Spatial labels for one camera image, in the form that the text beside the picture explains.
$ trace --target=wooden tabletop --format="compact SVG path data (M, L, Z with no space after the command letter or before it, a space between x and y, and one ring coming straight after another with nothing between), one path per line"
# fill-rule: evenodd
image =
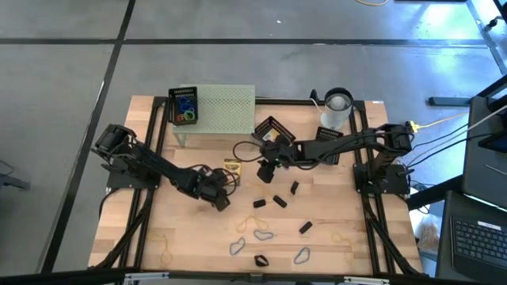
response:
M150 118L153 97L133 96L125 126L133 129L139 139L144 138ZM387 122L383 102L366 101L368 123L378 127ZM274 116L297 139L314 139L320 113L312 106L257 105L255 123ZM153 142L157 141L158 124ZM349 123L343 131L350 133ZM168 125L162 156L180 167L206 164L223 167L225 158L233 158L232 146L248 135L188 135L186 146L179 147ZM254 158L259 155L253 146L240 148L238 156ZM353 152L342 154L339 165L320 165L311 171L296 167L277 169L271 184L263 183L256 175L259 164L242 163L241 186L231 195L231 205L218 212L209 203L194 200L170 185L163 177L149 222L143 256L143 269L198 272L277 272L314 274L371 274L372 266L364 224L364 213L357 194L352 165ZM292 182L298 181L297 193L290 193ZM90 265L102 261L124 233L132 201L132 190L120 190L105 202L101 220L90 255ZM273 202L282 197L286 208ZM268 204L254 209L252 202L266 199ZM421 264L410 225L406 204L393 195L383 195L387 225L391 239L402 255L417 270ZM253 219L244 233L238 226L249 216L267 222L273 239L259 241L253 231ZM300 234L307 221L313 226ZM230 244L244 237L246 246L236 256L229 254ZM381 240L377 237L380 265L386 271ZM131 253L137 245L133 238ZM302 247L311 249L308 262L296 265L293 259ZM253 256L262 254L268 267L259 268ZM133 254L128 264L132 264Z

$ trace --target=gray floor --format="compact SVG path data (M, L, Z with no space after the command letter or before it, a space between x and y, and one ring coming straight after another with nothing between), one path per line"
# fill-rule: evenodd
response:
M477 40L475 21L488 22L497 13L484 2L474 1L481 17L474 19L463 3L390 1L367 7L353 0L145 0L135 5L127 38ZM0 37L116 38L127 3L2 1ZM490 32L502 55L505 31L500 21ZM32 182L29 192L4 188L0 193L0 276L36 270L111 50L108 45L0 45L0 158L16 167L15 177ZM163 96L181 83L254 84L258 96L284 98L343 86L357 99L385 101L392 123L427 124L466 112L430 108L427 97L472 97L500 76L485 47L129 45L121 50L97 133L124 122L131 95ZM415 143L466 121L464 116L424 130ZM419 165L413 177L438 183L455 176L463 168L463 148ZM90 155L57 271L87 265L107 179L100 163ZM432 212L441 215L441 205L434 206Z

